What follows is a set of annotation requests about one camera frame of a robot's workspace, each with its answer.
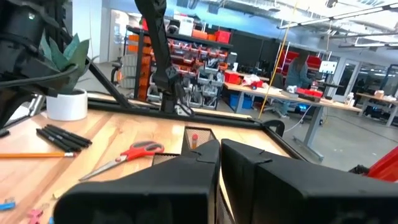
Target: red scissor handle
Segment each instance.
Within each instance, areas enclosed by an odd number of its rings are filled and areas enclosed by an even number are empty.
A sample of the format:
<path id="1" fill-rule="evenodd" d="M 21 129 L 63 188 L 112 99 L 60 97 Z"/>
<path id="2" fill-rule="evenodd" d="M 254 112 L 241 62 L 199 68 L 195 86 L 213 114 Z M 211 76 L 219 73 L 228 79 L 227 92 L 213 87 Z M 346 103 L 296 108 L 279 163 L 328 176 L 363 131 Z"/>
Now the red scissor handle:
<path id="1" fill-rule="evenodd" d="M 126 152 L 122 152 L 121 156 L 127 156 L 126 160 L 130 161 L 138 157 L 153 156 L 156 152 L 164 152 L 164 146 L 154 141 L 135 142 Z"/>

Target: white flower pot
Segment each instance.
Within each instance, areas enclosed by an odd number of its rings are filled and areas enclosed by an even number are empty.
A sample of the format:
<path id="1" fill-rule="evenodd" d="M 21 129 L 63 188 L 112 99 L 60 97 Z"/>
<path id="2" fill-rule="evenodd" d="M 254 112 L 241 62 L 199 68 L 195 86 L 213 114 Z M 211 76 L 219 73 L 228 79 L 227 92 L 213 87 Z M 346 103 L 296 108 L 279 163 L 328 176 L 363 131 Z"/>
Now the white flower pot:
<path id="1" fill-rule="evenodd" d="M 47 117 L 57 121 L 77 121 L 87 116 L 87 91 L 76 88 L 74 94 L 47 96 Z"/>

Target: potted plant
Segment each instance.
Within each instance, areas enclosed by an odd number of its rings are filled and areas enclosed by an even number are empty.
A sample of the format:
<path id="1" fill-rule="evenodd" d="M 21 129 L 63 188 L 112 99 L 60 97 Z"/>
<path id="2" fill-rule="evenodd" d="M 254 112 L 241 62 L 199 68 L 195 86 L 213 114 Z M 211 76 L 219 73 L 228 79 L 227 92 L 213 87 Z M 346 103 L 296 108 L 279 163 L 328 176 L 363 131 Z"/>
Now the potted plant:
<path id="1" fill-rule="evenodd" d="M 61 52 L 53 39 L 49 38 L 49 43 L 47 43 L 45 33 L 43 33 L 40 46 L 48 64 L 60 71 L 71 64 L 78 65 L 78 69 L 69 75 L 68 83 L 59 91 L 58 96 L 47 96 L 48 118 L 58 121 L 76 121 L 87 116 L 87 92 L 75 87 L 93 61 L 92 59 L 86 65 L 89 45 L 89 40 L 80 42 L 76 34 L 71 43 Z"/>

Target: computer monitor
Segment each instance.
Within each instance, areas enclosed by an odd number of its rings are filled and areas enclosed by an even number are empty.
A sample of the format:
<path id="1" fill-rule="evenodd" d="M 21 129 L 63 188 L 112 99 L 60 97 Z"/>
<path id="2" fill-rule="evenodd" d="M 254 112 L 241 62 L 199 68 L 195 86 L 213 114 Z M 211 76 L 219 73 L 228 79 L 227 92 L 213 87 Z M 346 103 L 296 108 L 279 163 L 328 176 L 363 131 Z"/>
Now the computer monitor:
<path id="1" fill-rule="evenodd" d="M 337 68 L 337 62 L 322 61 L 319 67 L 320 73 L 334 75 Z"/>

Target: blue bin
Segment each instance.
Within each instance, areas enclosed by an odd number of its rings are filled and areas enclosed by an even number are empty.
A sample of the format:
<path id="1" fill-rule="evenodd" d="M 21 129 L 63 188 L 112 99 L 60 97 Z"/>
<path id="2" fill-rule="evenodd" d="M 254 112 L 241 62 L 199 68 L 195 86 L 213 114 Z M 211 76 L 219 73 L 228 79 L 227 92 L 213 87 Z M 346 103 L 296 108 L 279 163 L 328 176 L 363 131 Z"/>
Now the blue bin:
<path id="1" fill-rule="evenodd" d="M 229 105 L 230 105 L 230 107 L 235 108 L 238 105 L 238 100 L 239 100 L 239 95 L 231 94 L 229 96 Z M 251 98 L 245 96 L 243 98 L 242 108 L 243 109 L 251 109 L 251 105 L 252 105 Z"/>

